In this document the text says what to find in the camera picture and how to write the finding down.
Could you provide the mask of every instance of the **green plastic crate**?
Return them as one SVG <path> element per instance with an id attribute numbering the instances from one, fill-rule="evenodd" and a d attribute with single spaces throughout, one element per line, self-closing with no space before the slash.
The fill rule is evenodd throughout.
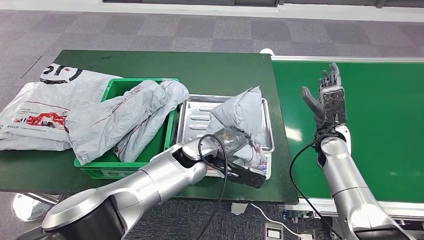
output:
<path id="1" fill-rule="evenodd" d="M 177 78 L 167 78 L 179 82 Z M 152 80 L 157 83 L 162 78 L 116 78 L 111 79 L 104 91 L 101 101 L 122 96 L 126 91 L 131 90 L 144 80 Z M 92 179 L 122 179 L 138 171 L 139 168 L 149 163 L 152 157 L 168 149 L 171 144 L 173 134 L 173 126 L 175 119 L 175 110 L 171 111 L 166 117 L 164 124 L 160 127 L 156 136 L 145 147 L 143 152 L 138 156 L 135 162 L 121 162 L 113 153 L 113 149 L 107 151 L 96 160 L 81 165 L 77 158 L 73 161 L 75 167 L 81 169 Z"/>

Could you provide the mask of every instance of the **gray carpet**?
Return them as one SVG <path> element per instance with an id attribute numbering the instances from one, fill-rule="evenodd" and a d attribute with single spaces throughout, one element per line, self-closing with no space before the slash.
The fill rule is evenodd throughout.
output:
<path id="1" fill-rule="evenodd" d="M 157 206 L 143 216 L 127 240 L 172 240 L 195 239 L 216 206 L 216 202 L 207 201 L 168 201 Z M 268 218 L 283 222 L 296 231 L 296 227 L 308 227 L 316 230 L 318 240 L 329 240 L 327 228 L 322 228 L 317 219 L 300 220 L 297 224 L 283 220 L 277 205 L 258 204 Z M 251 205 L 245 213 L 231 213 L 231 203 L 221 203 L 213 221 L 206 230 L 202 240 L 262 240 L 266 219 L 261 212 Z M 297 237 L 284 230 L 285 240 L 297 240 Z"/>
<path id="2" fill-rule="evenodd" d="M 347 57 L 424 57 L 424 24 L 137 13 L 0 10 L 0 109 L 63 49 L 258 53 Z M 22 223 L 11 214 L 13 194 L 0 192 L 0 240 L 13 240 L 40 222 Z M 171 201 L 156 207 L 128 239 L 192 239 L 213 202 Z M 261 205 L 282 220 L 275 205 Z M 249 206 L 230 213 L 223 203 L 204 240 L 262 239 L 264 218 Z M 318 220 L 317 239 L 326 239 Z M 286 231 L 285 239 L 295 239 Z"/>

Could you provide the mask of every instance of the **silver robotic arm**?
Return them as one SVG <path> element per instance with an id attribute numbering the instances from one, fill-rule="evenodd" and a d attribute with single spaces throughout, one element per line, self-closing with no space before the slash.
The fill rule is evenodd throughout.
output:
<path id="1" fill-rule="evenodd" d="M 205 137 L 175 144 L 136 173 L 65 199 L 47 213 L 41 227 L 18 240 L 123 239 L 146 211 L 202 180 L 208 165 L 222 169 L 223 151 L 231 155 L 249 143 L 235 127 Z M 264 174 L 226 164 L 228 180 L 255 188 L 264 183 Z"/>
<path id="2" fill-rule="evenodd" d="M 324 71 L 320 79 L 318 101 L 306 87 L 302 87 L 301 96 L 317 122 L 317 162 L 337 209 L 342 238 L 414 240 L 378 204 L 351 157 L 350 138 L 342 134 L 348 132 L 345 126 L 345 91 L 337 65 L 332 63 L 330 68 L 331 73 Z"/>

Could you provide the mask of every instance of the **metal tray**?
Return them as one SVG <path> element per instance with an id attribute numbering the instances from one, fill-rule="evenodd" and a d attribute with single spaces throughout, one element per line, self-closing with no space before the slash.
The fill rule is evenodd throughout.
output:
<path id="1" fill-rule="evenodd" d="M 177 143 L 187 143 L 206 134 L 210 117 L 209 113 L 216 106 L 231 99 L 231 96 L 194 95 L 182 103 L 176 133 Z M 267 159 L 266 165 L 257 166 L 265 171 L 266 179 L 271 176 L 271 153 L 275 149 L 273 131 L 271 128 L 268 102 L 262 98 L 262 127 L 256 136 Z M 218 176 L 215 170 L 208 170 L 207 176 Z"/>

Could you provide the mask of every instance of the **red printed graphic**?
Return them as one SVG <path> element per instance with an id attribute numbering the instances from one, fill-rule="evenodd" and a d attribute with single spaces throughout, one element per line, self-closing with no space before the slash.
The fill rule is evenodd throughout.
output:
<path id="1" fill-rule="evenodd" d="M 41 113 L 38 116 L 29 116 L 26 124 L 32 126 L 45 126 L 53 129 L 64 130 L 64 123 L 67 116 L 59 116 L 54 112 Z"/>

